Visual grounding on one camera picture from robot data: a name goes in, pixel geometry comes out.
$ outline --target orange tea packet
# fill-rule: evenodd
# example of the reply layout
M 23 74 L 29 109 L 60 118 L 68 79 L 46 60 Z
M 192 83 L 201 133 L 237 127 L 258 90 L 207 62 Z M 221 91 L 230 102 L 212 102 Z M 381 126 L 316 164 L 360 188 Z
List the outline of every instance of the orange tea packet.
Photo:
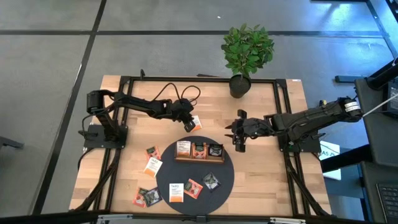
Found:
M 177 141 L 177 156 L 191 156 L 191 142 L 190 141 Z
M 185 184 L 184 193 L 193 197 L 194 199 L 197 199 L 202 188 L 202 185 L 196 183 L 192 179 L 189 179 L 188 182 Z
M 154 157 L 155 159 L 160 160 L 160 153 L 159 153 L 157 146 L 150 147 L 149 149 L 146 149 L 145 156 L 147 157 L 147 161 L 149 161 L 149 159 L 151 157 Z
M 136 196 L 134 197 L 134 199 L 132 200 L 132 203 L 134 204 L 134 205 L 138 205 L 138 206 L 140 206 L 140 207 L 142 207 L 142 208 L 145 208 L 146 207 L 146 203 L 145 203 L 145 200 L 144 200 L 144 194 L 146 194 L 148 192 L 148 190 L 146 190 L 146 189 L 142 189 L 142 188 L 137 188 L 137 193 L 136 193 Z
M 206 159 L 207 145 L 206 143 L 192 143 L 192 159 Z

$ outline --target black desk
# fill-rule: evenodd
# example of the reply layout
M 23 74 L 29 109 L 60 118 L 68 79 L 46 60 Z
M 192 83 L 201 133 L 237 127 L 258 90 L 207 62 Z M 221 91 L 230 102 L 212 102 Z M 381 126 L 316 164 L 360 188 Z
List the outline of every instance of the black desk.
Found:
M 383 92 L 368 87 L 366 80 L 355 80 L 356 93 L 364 112 L 383 102 Z M 361 161 L 398 167 L 398 119 L 382 113 L 371 113 L 364 119 L 369 144 L 322 161 L 323 172 L 339 169 Z
M 370 219 L 373 222 L 385 223 L 376 184 L 398 183 L 398 168 L 381 166 L 372 162 L 361 162 L 361 172 L 363 187 L 366 189 L 365 196 L 368 198 L 365 201 L 371 212 Z

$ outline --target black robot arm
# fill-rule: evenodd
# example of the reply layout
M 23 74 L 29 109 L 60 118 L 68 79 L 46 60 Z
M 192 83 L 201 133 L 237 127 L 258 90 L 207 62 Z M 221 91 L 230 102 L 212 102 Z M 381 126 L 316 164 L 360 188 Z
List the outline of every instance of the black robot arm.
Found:
M 305 141 L 308 138 L 316 139 L 321 135 L 317 131 L 331 124 L 342 122 L 357 122 L 362 118 L 362 111 L 355 100 L 345 97 L 338 98 L 316 108 L 290 114 L 272 114 L 264 119 L 249 118 L 247 113 L 238 110 L 239 119 L 236 119 L 226 129 L 231 129 L 233 144 L 239 152 L 245 151 L 247 138 L 256 139 L 261 136 L 286 136 L 292 144 Z
M 109 96 L 114 100 L 114 103 L 107 108 L 104 106 L 105 96 Z M 111 92 L 109 90 L 96 90 L 87 94 L 87 112 L 95 115 L 99 119 L 104 126 L 105 133 L 107 133 L 106 130 L 108 127 L 109 138 L 113 138 L 111 132 L 114 133 L 118 125 L 117 120 L 112 120 L 110 118 L 109 112 L 120 107 L 145 112 L 148 116 L 155 119 L 182 121 L 186 132 L 190 132 L 195 127 L 192 115 L 190 114 L 193 110 L 193 106 L 185 98 L 178 99 L 174 102 L 170 99 L 147 101 L 121 92 Z

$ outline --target concrete floor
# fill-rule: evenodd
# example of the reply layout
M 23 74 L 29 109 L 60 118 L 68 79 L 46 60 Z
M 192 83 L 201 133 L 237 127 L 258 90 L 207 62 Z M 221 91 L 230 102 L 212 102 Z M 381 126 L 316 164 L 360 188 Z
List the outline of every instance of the concrete floor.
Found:
M 3 0 L 0 29 L 91 30 L 100 0 Z M 383 0 L 372 0 L 393 43 L 398 28 Z M 269 30 L 377 30 L 365 3 L 283 1 L 108 1 L 100 30 L 227 30 L 247 22 Z M 97 36 L 73 110 L 65 142 L 43 211 L 68 210 L 81 155 L 85 95 L 98 89 L 103 75 L 231 76 L 220 45 L 223 36 Z M 299 78 L 308 106 L 320 99 L 354 96 L 353 85 L 333 82 L 335 75 L 368 76 L 392 60 L 383 39 L 273 36 L 275 55 L 257 78 Z M 87 36 L 0 35 L 0 136 L 25 143 L 0 151 L 0 217 L 26 215 L 62 113 L 78 72 Z M 362 122 L 335 131 L 325 140 L 353 148 L 367 143 Z M 340 217 L 352 211 L 333 209 Z

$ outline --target black metal frame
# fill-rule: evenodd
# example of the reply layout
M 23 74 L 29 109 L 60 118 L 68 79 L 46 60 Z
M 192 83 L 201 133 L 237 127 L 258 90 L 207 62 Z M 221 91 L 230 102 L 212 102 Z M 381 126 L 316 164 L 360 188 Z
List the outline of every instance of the black metal frame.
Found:
M 146 77 L 144 75 L 144 72 L 141 70 L 141 75 L 139 77 L 121 77 L 121 80 L 119 82 L 119 91 L 123 91 L 123 87 L 124 85 L 127 83 L 128 81 L 128 90 L 127 90 L 127 94 L 128 95 L 132 95 L 132 88 L 134 86 L 134 82 L 135 81 L 147 81 L 147 82 L 151 82 L 151 81 L 162 81 L 162 82 L 223 82 L 223 83 L 228 83 L 229 82 L 229 78 L 208 78 L 208 77 Z M 280 103 L 280 97 L 279 97 L 279 90 L 278 90 L 278 85 L 279 87 L 281 87 L 282 92 L 283 92 L 283 97 L 284 97 L 284 101 L 285 101 L 285 107 L 288 113 L 291 113 L 291 108 L 290 108 L 290 100 L 289 100 L 289 94 L 287 91 L 287 84 L 286 84 L 286 80 L 274 80 L 274 79 L 252 79 L 251 80 L 252 83 L 268 83 L 268 84 L 272 84 L 273 89 L 274 89 L 274 99 L 275 99 L 275 105 L 277 108 L 277 112 L 278 113 L 282 113 L 282 106 Z M 125 125 L 127 122 L 127 112 L 128 109 L 124 108 L 124 112 L 123 112 L 123 118 L 122 118 L 122 125 Z M 118 117 L 118 113 L 119 110 L 115 111 L 113 116 L 114 118 Z M 285 139 L 284 138 L 278 138 L 279 140 L 279 144 L 281 145 Z M 104 173 L 106 171 L 106 167 L 108 166 L 108 160 L 109 160 L 109 152 L 111 149 L 105 149 L 105 155 L 104 155 L 104 159 L 103 159 L 103 164 L 101 166 L 101 174 L 100 174 L 100 182 L 104 182 L 104 180 L 101 180 L 101 178 L 104 177 Z M 113 198 L 113 192 L 114 192 L 114 185 L 116 183 L 116 174 L 118 171 L 118 164 L 119 164 L 119 158 L 120 158 L 120 153 L 121 153 L 121 148 L 116 149 L 115 152 L 115 158 L 116 159 L 116 168 L 114 170 L 114 172 L 111 174 L 111 179 L 109 181 L 109 188 L 108 188 L 108 193 L 106 196 L 106 203 L 105 203 L 105 209 L 106 210 L 110 210 L 111 209 L 111 203 L 112 203 L 112 198 Z M 291 177 L 291 175 L 289 175 L 288 173 L 288 160 L 290 162 L 290 155 L 288 152 L 283 152 L 284 153 L 284 161 L 285 161 L 285 166 L 286 166 L 286 171 L 287 171 L 287 180 L 288 180 L 288 185 L 289 185 L 289 194 L 290 194 L 290 199 L 291 199 L 291 205 L 292 205 L 292 213 L 294 215 L 298 215 L 299 211 L 297 208 L 297 199 L 295 196 L 295 188 L 294 188 L 294 180 Z M 297 168 L 297 172 L 298 172 L 298 176 L 299 179 L 304 182 L 303 179 L 303 170 L 302 170 L 302 165 L 301 165 L 301 161 L 300 161 L 300 155 L 298 153 L 295 153 L 295 165 Z M 95 202 L 94 202 L 94 209 L 98 209 L 99 204 L 101 201 L 101 194 L 99 194 L 96 198 L 95 198 Z M 303 207 L 304 207 L 304 212 L 306 215 L 310 214 L 310 209 L 309 209 L 309 204 L 306 201 L 305 197 L 302 194 L 302 201 L 303 201 Z
M 394 15 L 396 21 L 398 22 L 398 1 L 397 0 L 386 0 L 388 7 Z
M 379 31 L 269 31 L 269 35 L 297 35 L 297 36 L 313 36 L 313 37 L 372 37 L 372 38 L 383 38 L 386 41 L 392 55 L 396 54 L 396 50 L 389 40 L 389 36 L 384 30 L 381 21 L 378 19 L 378 15 L 374 10 L 370 0 L 331 0 L 339 2 L 365 2 L 371 11 L 375 22 L 379 28 Z M 104 12 L 107 0 L 101 0 L 99 5 L 98 13 L 95 18 L 93 28 L 91 30 L 0 30 L 0 35 L 88 35 L 89 39 L 86 45 L 83 58 L 81 60 L 81 66 L 77 73 L 75 83 L 70 92 L 68 103 L 65 107 L 61 122 L 59 124 L 55 139 L 50 149 L 50 156 L 45 165 L 45 170 L 40 178 L 40 184 L 37 188 L 36 194 L 31 205 L 32 214 L 38 215 L 42 212 L 42 208 L 45 203 L 47 192 L 49 191 L 50 183 L 55 172 L 55 168 L 60 156 L 63 142 L 67 128 L 72 117 L 73 108 L 78 96 L 78 92 L 83 81 L 85 70 L 90 58 L 91 50 L 97 35 L 224 35 L 227 34 L 227 30 L 98 30 L 101 22 L 101 18 Z M 155 80 L 155 77 L 146 77 L 147 80 Z M 169 81 L 178 81 L 177 78 L 168 77 Z M 222 78 L 214 78 L 213 82 L 222 82 Z M 110 149 L 106 149 L 104 163 L 102 167 L 102 174 L 107 167 L 109 159 Z M 300 163 L 300 158 L 295 154 L 295 162 Z
M 112 213 L 109 210 L 96 210 L 84 212 L 65 212 L 55 214 L 43 215 L 26 215 L 21 217 L 7 217 L 0 218 L 0 223 L 18 223 L 18 224 L 53 224 L 53 223 L 67 223 L 78 224 L 97 221 L 109 221 L 111 218 L 116 219 L 142 219 L 142 220 L 183 220 L 193 221 L 198 223 L 205 222 L 262 222 L 262 223 L 282 223 L 277 222 L 278 218 L 294 218 L 296 220 L 305 220 L 306 224 L 369 224 L 371 222 L 347 220 L 343 218 L 314 216 L 314 215 L 296 215 L 294 217 L 262 217 L 262 216 L 192 216 L 192 215 L 174 215 L 174 214 L 151 214 L 151 213 Z

